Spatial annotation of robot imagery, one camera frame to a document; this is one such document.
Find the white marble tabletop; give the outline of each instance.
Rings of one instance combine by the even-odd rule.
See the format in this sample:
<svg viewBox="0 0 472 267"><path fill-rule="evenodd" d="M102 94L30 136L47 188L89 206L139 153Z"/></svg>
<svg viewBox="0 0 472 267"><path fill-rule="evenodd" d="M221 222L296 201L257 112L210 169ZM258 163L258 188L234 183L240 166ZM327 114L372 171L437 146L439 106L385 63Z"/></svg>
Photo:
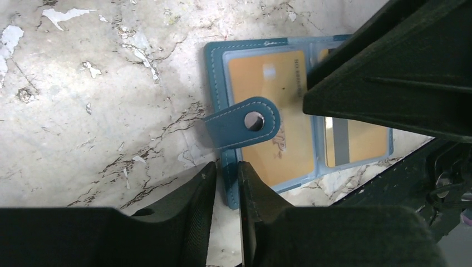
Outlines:
<svg viewBox="0 0 472 267"><path fill-rule="evenodd" d="M353 33L386 0L3 0L0 206L112 206L160 199L215 160L211 41ZM429 140L394 131L389 160L283 193L329 205ZM239 214L215 198L209 266L241 262Z"/></svg>

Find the card holder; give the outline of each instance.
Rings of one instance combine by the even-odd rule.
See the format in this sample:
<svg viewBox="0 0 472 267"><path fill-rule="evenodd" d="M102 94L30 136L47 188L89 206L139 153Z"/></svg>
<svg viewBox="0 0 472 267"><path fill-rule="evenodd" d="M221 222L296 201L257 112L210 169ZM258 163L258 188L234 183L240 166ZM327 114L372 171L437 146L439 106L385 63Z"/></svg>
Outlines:
<svg viewBox="0 0 472 267"><path fill-rule="evenodd" d="M215 111L205 123L215 147L220 147L230 208L239 207L238 161L251 162L267 185L284 192L331 172L385 159L393 152L389 128L302 113L307 73L347 38L277 38L205 46ZM253 110L228 113L256 99L277 110L279 125L270 136L247 129L243 117ZM263 117L272 118L269 113ZM265 138L255 139L262 135Z"/></svg>

